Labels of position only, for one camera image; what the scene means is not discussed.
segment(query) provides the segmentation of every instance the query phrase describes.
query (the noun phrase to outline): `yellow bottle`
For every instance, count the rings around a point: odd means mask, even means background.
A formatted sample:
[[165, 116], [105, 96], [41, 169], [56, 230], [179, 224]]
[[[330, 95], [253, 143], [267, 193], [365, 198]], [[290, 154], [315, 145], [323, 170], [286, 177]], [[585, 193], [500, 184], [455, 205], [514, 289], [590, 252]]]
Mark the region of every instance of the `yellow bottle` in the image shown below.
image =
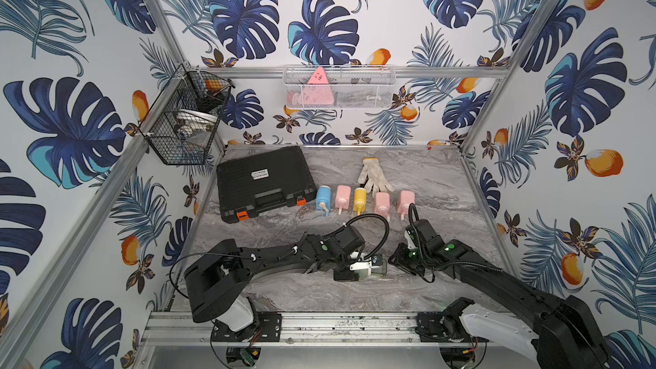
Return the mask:
[[357, 212], [357, 215], [365, 212], [367, 207], [367, 190], [364, 188], [356, 188], [356, 192], [353, 196], [353, 210]]

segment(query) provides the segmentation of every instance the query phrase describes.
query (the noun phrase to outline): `marble tabletop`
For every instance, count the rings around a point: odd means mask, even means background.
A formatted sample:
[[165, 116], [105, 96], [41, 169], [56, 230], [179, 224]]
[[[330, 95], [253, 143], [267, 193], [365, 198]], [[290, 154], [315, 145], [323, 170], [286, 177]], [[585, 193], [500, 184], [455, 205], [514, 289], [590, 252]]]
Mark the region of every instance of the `marble tabletop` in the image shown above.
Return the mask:
[[[264, 152], [262, 149], [229, 147], [223, 160], [232, 160]], [[495, 265], [503, 266], [492, 236], [483, 220], [465, 177], [455, 147], [428, 149], [395, 148], [303, 148], [307, 165], [317, 186], [332, 188], [332, 199], [337, 185], [357, 187], [362, 159], [368, 156], [380, 160], [385, 176], [394, 186], [390, 193], [392, 207], [396, 207], [401, 190], [415, 193], [420, 218], [429, 220], [444, 241], [457, 238], [474, 247]], [[367, 196], [367, 212], [373, 211], [373, 199]], [[191, 252], [211, 249], [219, 241], [234, 238], [238, 246], [267, 247], [297, 241], [304, 231], [327, 234], [337, 229], [355, 214], [352, 211], [324, 211], [309, 202], [303, 207], [278, 208], [237, 224], [226, 224], [220, 217], [218, 195], [211, 193], [205, 213], [193, 239]], [[407, 218], [401, 221], [393, 213], [389, 238], [381, 252], [385, 258], [394, 252], [399, 242], [405, 242], [403, 231]], [[376, 219], [356, 223], [367, 242], [367, 250], [379, 242], [382, 225]], [[267, 276], [246, 286], [242, 294], [249, 296], [258, 310], [279, 311], [435, 311], [442, 310], [461, 296], [473, 299], [494, 311], [504, 308], [469, 285], [439, 273], [432, 284], [418, 276], [410, 276], [394, 266], [386, 276], [372, 275], [364, 281], [340, 283], [327, 273], [288, 273]], [[188, 311], [188, 301], [175, 298], [172, 311]]]

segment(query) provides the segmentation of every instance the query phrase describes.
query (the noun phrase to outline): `white glove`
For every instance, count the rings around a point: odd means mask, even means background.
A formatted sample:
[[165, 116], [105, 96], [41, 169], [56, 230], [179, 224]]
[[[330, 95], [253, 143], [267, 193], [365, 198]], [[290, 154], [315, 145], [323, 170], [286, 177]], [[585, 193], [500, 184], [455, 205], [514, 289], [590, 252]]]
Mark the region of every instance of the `white glove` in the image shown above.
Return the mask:
[[371, 192], [371, 195], [374, 196], [379, 191], [382, 193], [394, 191], [394, 188], [382, 173], [381, 163], [379, 163], [378, 159], [370, 157], [362, 160], [362, 164], [362, 172], [360, 172], [360, 176], [357, 178], [357, 183], [364, 184], [365, 180], [369, 179], [364, 187], [367, 193]]

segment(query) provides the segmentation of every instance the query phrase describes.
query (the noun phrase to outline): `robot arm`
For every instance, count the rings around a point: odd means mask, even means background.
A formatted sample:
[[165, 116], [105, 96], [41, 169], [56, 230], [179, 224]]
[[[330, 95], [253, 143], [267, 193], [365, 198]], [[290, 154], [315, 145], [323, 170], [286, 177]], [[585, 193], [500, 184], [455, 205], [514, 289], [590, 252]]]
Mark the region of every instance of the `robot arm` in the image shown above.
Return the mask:
[[[251, 280], [283, 271], [333, 269], [335, 279], [354, 281], [343, 277], [361, 260], [365, 241], [350, 223], [327, 235], [304, 234], [296, 244], [271, 248], [237, 247], [233, 239], [220, 242], [184, 273], [193, 321], [217, 318], [244, 340], [259, 326], [254, 308], [240, 295]], [[610, 352], [602, 334], [580, 299], [562, 299], [522, 283], [470, 246], [458, 240], [445, 243], [425, 219], [411, 221], [407, 234], [410, 248], [399, 244], [390, 264], [412, 275], [423, 276], [427, 269], [443, 271], [517, 316], [496, 314], [461, 298], [438, 313], [439, 319], [431, 320], [430, 333], [422, 333], [427, 327], [417, 328], [420, 336], [430, 336], [430, 341], [485, 338], [537, 361], [541, 368], [601, 368], [608, 360]], [[371, 256], [364, 259], [371, 262]]]

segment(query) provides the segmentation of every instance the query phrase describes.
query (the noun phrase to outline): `red wire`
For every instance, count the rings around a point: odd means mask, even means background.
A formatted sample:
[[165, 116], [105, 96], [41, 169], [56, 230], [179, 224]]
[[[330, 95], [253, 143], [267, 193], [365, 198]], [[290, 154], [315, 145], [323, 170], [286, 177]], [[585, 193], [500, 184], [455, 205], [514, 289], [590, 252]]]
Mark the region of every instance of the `red wire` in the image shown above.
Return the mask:
[[478, 347], [478, 338], [476, 338], [476, 346], [474, 346], [474, 347], [471, 348], [471, 349], [467, 349], [466, 351], [463, 352], [463, 354], [467, 354], [467, 353], [474, 352], [474, 351], [476, 350], [477, 347]]
[[251, 346], [253, 345], [253, 343], [255, 343], [255, 341], [258, 340], [258, 338], [260, 337], [260, 333], [262, 333], [262, 329], [261, 329], [261, 328], [260, 328], [260, 330], [255, 334], [255, 336], [253, 336], [252, 339], [250, 340], [250, 343], [249, 343], [249, 345], [248, 345], [249, 347], [251, 347]]

